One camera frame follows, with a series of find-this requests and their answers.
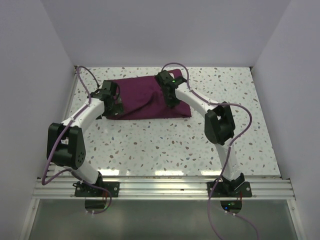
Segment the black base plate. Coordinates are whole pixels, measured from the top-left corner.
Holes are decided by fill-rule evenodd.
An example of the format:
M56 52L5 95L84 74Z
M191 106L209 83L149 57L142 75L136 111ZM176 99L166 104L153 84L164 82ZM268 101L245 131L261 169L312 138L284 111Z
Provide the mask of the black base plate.
M248 181L245 181L236 189L230 188L225 182L219 181L211 194L215 184L215 181L206 183L208 196L211 195L212 198L251 198L253 196L251 185Z
M72 186L75 187L74 196L83 198L102 196L117 198L120 191L120 183L117 181L103 181L99 186L89 186L88 184L78 181L73 183Z

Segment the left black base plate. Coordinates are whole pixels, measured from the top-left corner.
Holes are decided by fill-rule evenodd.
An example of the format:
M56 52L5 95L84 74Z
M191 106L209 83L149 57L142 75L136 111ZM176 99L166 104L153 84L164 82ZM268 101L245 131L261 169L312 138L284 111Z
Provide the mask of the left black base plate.
M83 198L102 196L117 198L120 191L120 183L117 181L103 181L99 186L89 186L88 184L78 181L73 183L72 186L75 187L74 196Z

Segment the aluminium mounting rail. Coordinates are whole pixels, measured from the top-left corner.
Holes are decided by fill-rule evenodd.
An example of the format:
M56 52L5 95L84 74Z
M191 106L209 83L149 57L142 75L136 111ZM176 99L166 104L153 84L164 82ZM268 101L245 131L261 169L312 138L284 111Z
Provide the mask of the aluminium mounting rail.
M144 176L105 177L104 182L114 184L117 200L206 200L213 176ZM47 185L38 180L33 189L34 199L75 199L76 188L72 177L58 177ZM279 177L247 177L230 199L294 200L290 180Z

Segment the purple surgical cloth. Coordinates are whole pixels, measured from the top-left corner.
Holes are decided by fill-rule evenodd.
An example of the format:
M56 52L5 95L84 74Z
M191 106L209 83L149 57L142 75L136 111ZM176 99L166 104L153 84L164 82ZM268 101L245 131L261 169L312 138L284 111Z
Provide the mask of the purple surgical cloth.
M191 108L185 102L170 108L153 75L115 79L120 88L124 112L108 116L110 120L149 120L190 118Z

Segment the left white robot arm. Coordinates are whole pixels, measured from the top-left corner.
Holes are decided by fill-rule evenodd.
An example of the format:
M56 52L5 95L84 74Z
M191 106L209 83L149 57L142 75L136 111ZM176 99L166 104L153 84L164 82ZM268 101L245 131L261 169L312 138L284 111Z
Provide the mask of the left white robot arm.
M45 186L62 173L70 172L86 184L92 196L101 195L102 175L86 159L84 133L95 120L123 112L119 85L105 80L73 115L61 123L52 123L48 128L47 162L41 184Z

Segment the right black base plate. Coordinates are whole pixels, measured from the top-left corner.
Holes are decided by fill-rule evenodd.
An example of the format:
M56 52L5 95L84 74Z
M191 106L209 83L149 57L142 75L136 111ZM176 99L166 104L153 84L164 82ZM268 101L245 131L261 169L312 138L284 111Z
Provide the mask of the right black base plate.
M215 181L206 183L208 196L211 195L212 198L251 198L253 196L251 185L248 181L245 181L236 189L230 188L225 182L219 181L211 194L215 184Z

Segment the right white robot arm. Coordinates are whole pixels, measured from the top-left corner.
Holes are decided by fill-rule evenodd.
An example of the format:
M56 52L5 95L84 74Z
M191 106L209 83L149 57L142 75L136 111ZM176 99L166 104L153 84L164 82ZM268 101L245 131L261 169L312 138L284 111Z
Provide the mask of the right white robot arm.
M235 122L231 107L226 102L212 101L191 89L188 81L182 77L172 77L163 70L155 76L160 86L165 104L176 107L184 102L196 110L204 118L204 135L215 145L222 166L222 176L213 189L216 197L235 197L245 183L245 177L233 149L232 140L235 136Z

